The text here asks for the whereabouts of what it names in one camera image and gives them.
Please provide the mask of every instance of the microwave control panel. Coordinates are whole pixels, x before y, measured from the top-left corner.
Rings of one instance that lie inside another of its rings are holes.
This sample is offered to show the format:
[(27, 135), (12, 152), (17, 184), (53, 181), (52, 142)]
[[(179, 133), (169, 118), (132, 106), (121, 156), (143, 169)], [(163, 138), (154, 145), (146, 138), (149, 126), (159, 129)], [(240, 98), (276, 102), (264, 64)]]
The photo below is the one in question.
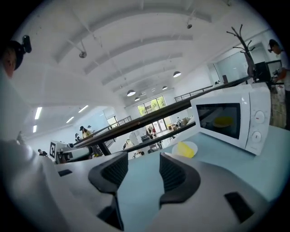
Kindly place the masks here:
[(259, 155), (263, 149), (271, 116), (271, 96), (267, 87), (254, 88), (250, 95), (250, 126), (245, 150)]

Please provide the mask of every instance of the black pants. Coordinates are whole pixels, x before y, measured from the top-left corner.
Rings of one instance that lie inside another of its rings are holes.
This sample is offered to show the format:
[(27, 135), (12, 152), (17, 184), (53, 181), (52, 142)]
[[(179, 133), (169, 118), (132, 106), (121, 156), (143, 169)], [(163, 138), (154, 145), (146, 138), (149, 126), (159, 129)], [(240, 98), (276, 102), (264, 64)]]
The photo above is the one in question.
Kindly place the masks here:
[(290, 131), (290, 91), (285, 90), (285, 105), (286, 105), (286, 127)]

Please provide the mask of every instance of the white t-shirt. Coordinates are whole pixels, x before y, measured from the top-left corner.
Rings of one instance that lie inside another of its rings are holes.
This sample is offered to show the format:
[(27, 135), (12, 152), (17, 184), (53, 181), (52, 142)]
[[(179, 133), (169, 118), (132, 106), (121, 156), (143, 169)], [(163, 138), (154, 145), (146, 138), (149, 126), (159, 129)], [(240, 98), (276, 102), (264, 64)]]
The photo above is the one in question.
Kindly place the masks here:
[(280, 54), (280, 58), (281, 58), (282, 68), (287, 70), (286, 77), (284, 80), (285, 90), (290, 91), (290, 65), (289, 65), (289, 60), (288, 60), (286, 52), (282, 51)]

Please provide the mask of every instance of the plate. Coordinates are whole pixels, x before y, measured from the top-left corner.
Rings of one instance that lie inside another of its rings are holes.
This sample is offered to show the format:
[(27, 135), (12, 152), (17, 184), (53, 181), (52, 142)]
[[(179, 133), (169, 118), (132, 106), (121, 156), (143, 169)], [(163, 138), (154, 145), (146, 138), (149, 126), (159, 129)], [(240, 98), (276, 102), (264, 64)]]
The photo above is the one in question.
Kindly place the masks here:
[[(171, 153), (174, 154), (174, 155), (181, 155), (181, 156), (187, 157), (186, 155), (179, 154), (179, 152), (178, 152), (178, 144), (179, 143), (177, 143), (177, 144), (175, 144), (173, 146)], [(186, 144), (190, 149), (193, 150), (193, 156), (196, 155), (196, 153), (198, 151), (198, 147), (197, 147), (197, 145), (195, 143), (189, 142), (189, 141), (182, 141), (182, 143)]]

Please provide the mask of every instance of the ceiling camera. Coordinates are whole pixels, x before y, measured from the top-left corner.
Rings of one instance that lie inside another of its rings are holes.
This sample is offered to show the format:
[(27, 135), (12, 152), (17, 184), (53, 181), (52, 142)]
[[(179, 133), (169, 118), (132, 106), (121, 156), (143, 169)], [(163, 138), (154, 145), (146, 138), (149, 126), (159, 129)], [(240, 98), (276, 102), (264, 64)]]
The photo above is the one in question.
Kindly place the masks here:
[(80, 57), (80, 58), (86, 58), (86, 57), (87, 57), (87, 53), (86, 53), (86, 52), (81, 52), (81, 53), (79, 54), (79, 57)]

